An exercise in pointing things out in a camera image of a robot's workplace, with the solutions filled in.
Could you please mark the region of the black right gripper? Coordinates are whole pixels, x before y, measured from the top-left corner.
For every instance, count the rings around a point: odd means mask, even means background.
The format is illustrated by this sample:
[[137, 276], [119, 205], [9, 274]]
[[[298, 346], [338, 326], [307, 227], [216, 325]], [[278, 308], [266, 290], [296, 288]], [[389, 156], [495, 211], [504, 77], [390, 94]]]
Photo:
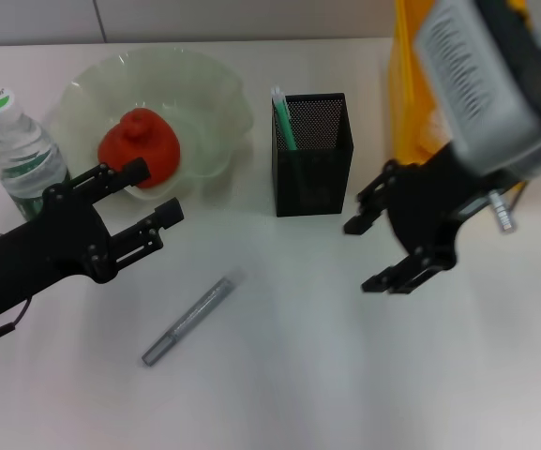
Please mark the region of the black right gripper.
[[[422, 165], [388, 160], [357, 194], [357, 213], [343, 232], [363, 235], [386, 208], [396, 238], [410, 254], [363, 282], [363, 293], [410, 294], [457, 264], [462, 211], [486, 195], [487, 182], [467, 169], [455, 150], [449, 143]], [[419, 248], [421, 255], [415, 255]]]

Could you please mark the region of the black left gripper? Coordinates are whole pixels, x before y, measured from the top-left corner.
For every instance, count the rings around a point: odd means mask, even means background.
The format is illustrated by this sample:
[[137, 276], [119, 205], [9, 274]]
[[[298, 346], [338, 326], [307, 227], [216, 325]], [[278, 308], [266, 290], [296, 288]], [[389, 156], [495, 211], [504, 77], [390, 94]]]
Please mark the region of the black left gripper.
[[131, 227], [110, 236], [94, 203], [150, 178], [142, 157], [120, 170], [106, 163], [45, 195], [38, 217], [0, 236], [0, 315], [58, 281], [85, 276], [103, 284], [163, 248], [161, 230], [184, 219], [172, 198]]

